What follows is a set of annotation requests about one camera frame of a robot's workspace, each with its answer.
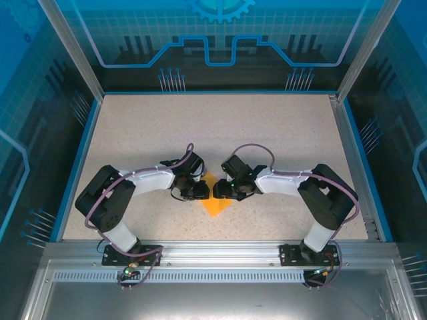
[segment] beige tabletop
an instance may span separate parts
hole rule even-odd
[[[103,165],[151,167],[180,158],[189,142],[221,179],[221,163],[239,145],[260,143],[276,156],[276,169],[329,165],[352,186],[327,95],[107,95],[101,107],[77,195]],[[267,165],[262,149],[238,153],[250,165]],[[211,217],[199,201],[180,202],[169,191],[134,197],[124,221],[140,239],[302,239],[314,218],[299,197],[255,195]],[[99,239],[74,207],[64,239]],[[367,239],[362,217],[338,239]]]

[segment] orange sticky note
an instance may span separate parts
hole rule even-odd
[[[215,199],[214,198],[214,185],[218,182],[218,180],[214,177],[211,171],[208,171],[206,175],[201,178],[206,181],[207,186],[209,187],[209,199],[202,200],[201,202],[206,208],[206,211],[211,215],[211,217],[215,217],[220,214],[226,207],[232,204],[232,200],[230,199]]]

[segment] robotic arm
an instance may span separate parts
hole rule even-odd
[[[130,174],[118,183],[96,207],[90,217],[91,223],[116,247],[126,253],[141,253],[139,239],[122,221],[132,197],[154,190],[179,189],[182,201],[209,199],[209,188],[200,177],[205,175],[203,159],[195,153],[177,167],[182,160],[162,161],[153,170]],[[111,165],[102,167],[87,187],[81,192],[76,208],[86,217],[103,192],[115,181],[131,171],[118,171]]]
[[[342,186],[355,199],[357,194],[327,165],[319,164],[312,170],[299,172],[273,171],[265,165],[252,169],[237,155],[232,155],[222,169],[227,178],[219,180],[213,187],[215,198],[242,201],[255,194],[284,193],[301,197],[312,213],[315,222],[300,244],[301,256],[307,263],[314,263],[326,244],[341,227],[354,206],[353,201],[337,187],[312,176]]]

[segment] metal base plate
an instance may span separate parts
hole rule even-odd
[[[140,252],[143,253],[145,251],[154,250],[158,247],[158,245],[144,245],[141,247]],[[141,260],[138,265],[140,267],[150,267],[154,262],[156,254],[157,253],[148,255],[145,259]],[[111,245],[106,245],[101,264],[104,266],[125,267],[135,260],[136,258],[126,257],[125,255],[118,253]],[[157,260],[155,265],[160,265],[160,260],[161,257]]]
[[[327,253],[332,255],[336,254],[334,258],[334,265],[340,264],[338,252],[335,245],[327,245],[322,251],[322,254],[314,261],[313,264],[309,265],[304,258],[301,256],[301,249],[299,245],[280,245],[279,256],[280,265],[282,267],[312,267],[313,265],[318,267],[328,267],[331,265],[330,259],[326,256]]]

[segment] gear logo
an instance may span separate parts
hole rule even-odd
[[[0,9],[6,7],[20,28],[28,34],[37,25],[39,10],[36,0],[0,0]]]
[[[210,23],[240,19],[242,13],[249,12],[249,6],[255,5],[255,0],[188,0],[193,13],[198,13],[201,19],[207,18]]]

